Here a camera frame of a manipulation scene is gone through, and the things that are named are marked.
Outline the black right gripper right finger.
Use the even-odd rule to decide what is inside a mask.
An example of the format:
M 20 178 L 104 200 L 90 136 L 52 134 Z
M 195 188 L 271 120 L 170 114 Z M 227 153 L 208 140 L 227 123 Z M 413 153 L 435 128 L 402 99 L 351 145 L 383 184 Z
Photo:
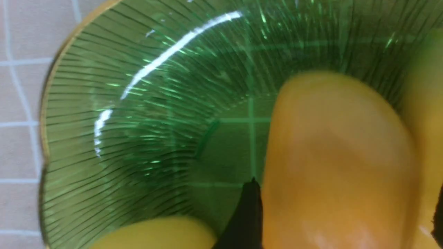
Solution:
M 433 215 L 431 235 L 440 249 L 443 248 L 443 186 L 440 188 L 435 212 Z

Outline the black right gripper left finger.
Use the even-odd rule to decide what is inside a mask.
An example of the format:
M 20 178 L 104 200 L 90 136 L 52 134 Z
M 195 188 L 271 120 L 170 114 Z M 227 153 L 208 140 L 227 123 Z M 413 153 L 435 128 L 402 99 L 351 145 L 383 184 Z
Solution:
M 261 186 L 253 177 L 242 186 L 237 207 L 213 249 L 262 249 Z

